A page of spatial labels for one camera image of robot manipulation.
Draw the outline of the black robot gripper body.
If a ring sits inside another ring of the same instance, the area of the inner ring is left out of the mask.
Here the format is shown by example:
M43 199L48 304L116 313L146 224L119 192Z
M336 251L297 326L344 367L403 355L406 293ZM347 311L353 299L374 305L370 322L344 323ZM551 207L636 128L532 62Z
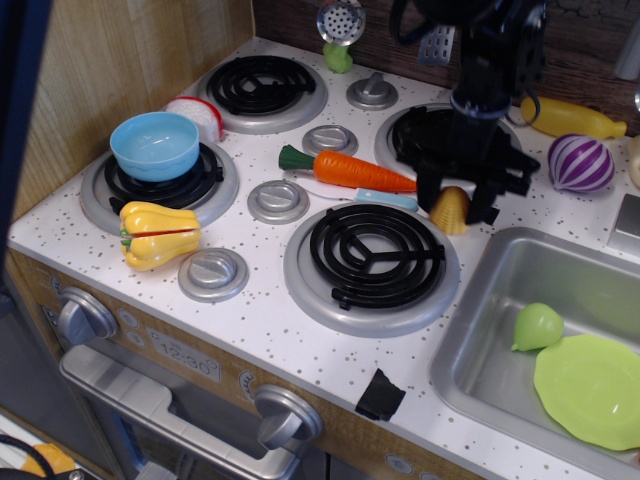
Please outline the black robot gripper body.
M495 122L482 126L457 112L411 109L394 127L397 161L413 170L428 167L445 177L471 181L497 179L504 193L525 195L540 164L510 143Z

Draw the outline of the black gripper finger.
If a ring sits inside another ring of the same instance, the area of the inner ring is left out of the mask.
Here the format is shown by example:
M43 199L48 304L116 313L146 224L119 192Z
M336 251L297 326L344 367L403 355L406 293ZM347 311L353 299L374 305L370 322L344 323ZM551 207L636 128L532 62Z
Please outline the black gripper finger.
M482 180L476 184L466 216L466 224L484 223L483 218L490 207L495 207L496 198L504 193L503 182L497 179Z
M428 167L419 167L416 175L418 204L430 213L440 195L443 175Z

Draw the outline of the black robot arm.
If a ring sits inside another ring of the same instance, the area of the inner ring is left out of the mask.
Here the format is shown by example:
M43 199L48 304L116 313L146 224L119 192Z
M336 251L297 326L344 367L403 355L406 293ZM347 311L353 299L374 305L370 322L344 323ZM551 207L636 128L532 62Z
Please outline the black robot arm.
M460 70L447 109L414 107L392 130L399 162L417 175L417 201L431 212L445 179L474 184L468 224L492 223L494 202L507 192L524 196L540 164L512 144L498 126L512 102L533 92L545 65L543 1L418 1L422 22L403 32L408 4L393 3L392 38L410 44L439 26L460 31Z

